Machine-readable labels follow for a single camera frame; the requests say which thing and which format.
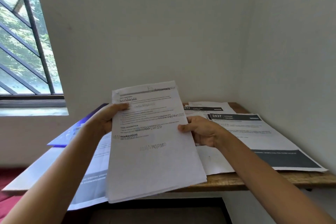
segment foliage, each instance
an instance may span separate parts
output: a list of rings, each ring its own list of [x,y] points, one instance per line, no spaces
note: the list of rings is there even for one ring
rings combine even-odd
[[[48,63],[50,76],[52,78],[54,86],[60,88],[61,87],[60,79],[58,77],[53,51],[51,49],[48,32],[46,29],[42,9],[40,6],[40,1],[30,0],[30,4],[37,24],[44,55]],[[19,14],[27,21],[29,21],[26,13],[26,8],[24,5],[21,8]],[[0,21],[3,24],[5,24],[13,33],[18,35],[27,44],[29,44],[37,51],[36,42],[32,30],[28,26],[26,26],[22,21],[20,21],[15,15],[13,15],[10,11],[8,11],[5,7],[1,5],[0,5]],[[32,68],[34,68],[36,71],[38,71],[45,77],[40,58],[35,54],[33,54],[31,51],[29,51],[24,45],[22,45],[19,41],[13,38],[2,28],[0,28],[0,42],[7,49],[9,49],[11,52],[13,52],[22,60],[24,60],[28,65],[30,65]],[[31,73],[23,65],[19,64],[19,62],[14,60],[12,57],[10,57],[1,49],[0,49],[0,63],[8,67],[11,71],[13,71],[21,78],[23,78],[31,85],[35,86],[40,85],[40,87],[44,88],[45,90],[48,89],[48,86],[42,80],[40,80],[37,76]]]

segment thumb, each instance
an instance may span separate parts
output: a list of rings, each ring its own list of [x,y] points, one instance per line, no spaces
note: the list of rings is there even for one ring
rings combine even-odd
[[[186,125],[178,125],[177,129],[180,132],[189,132],[189,131],[193,131],[197,128],[197,126],[195,125],[195,123],[189,123]]]

